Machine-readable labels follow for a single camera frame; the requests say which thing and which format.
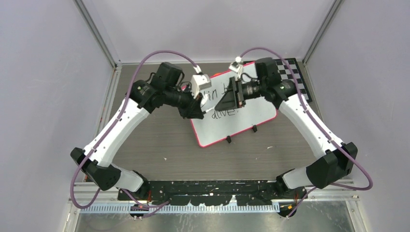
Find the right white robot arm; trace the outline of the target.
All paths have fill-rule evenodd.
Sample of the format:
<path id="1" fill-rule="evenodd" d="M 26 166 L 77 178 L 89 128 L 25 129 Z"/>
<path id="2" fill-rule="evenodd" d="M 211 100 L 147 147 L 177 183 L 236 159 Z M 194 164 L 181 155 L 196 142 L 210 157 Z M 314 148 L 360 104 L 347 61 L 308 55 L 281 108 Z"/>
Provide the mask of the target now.
<path id="1" fill-rule="evenodd" d="M 284 114 L 299 130 L 309 144 L 316 161 L 303 168 L 289 170 L 276 177 L 276 192 L 289 198 L 295 189 L 326 186 L 349 175 L 358 149 L 352 142 L 345 143 L 324 125 L 311 111 L 304 96 L 298 95 L 297 82 L 282 79 L 277 63 L 272 58 L 261 58 L 254 62 L 256 78 L 244 83 L 243 63 L 237 57 L 229 69 L 235 76 L 229 79 L 226 92 L 215 106 L 216 111 L 244 107 L 246 101 L 263 97 Z"/>

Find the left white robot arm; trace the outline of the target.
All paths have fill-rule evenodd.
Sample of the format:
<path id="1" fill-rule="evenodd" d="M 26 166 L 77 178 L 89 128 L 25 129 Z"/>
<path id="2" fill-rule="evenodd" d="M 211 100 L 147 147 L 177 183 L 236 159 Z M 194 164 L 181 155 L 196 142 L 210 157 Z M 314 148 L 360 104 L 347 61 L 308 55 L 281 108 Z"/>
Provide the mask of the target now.
<path id="1" fill-rule="evenodd" d="M 204 118 L 201 107 L 206 99 L 201 90 L 211 87 L 210 78 L 199 72 L 182 89 L 179 79 L 184 76 L 180 67 L 161 63 L 148 80 L 133 82 L 120 108 L 92 142 L 72 150 L 73 160 L 101 190 L 126 189 L 137 200 L 147 196 L 146 179 L 136 171 L 114 165 L 113 159 L 132 131 L 155 109 L 169 105 L 176 107 L 183 118 Z"/>

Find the pink framed whiteboard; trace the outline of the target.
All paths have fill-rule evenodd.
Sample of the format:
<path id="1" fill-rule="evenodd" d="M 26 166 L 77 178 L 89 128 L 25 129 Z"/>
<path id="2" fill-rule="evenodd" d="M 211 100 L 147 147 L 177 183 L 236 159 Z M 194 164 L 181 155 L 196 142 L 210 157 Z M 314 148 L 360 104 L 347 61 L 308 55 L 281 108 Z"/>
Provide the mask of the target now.
<path id="1" fill-rule="evenodd" d="M 210 77 L 212 87 L 202 91 L 207 97 L 202 110 L 213 108 L 225 94 L 232 71 L 221 72 Z M 191 125 L 200 147 L 207 147 L 233 137 L 239 133 L 251 130 L 253 125 L 259 126 L 275 119 L 277 110 L 274 105 L 263 97 L 246 100 L 246 105 L 239 109 L 213 111 L 204 115 L 203 119 L 192 119 Z"/>

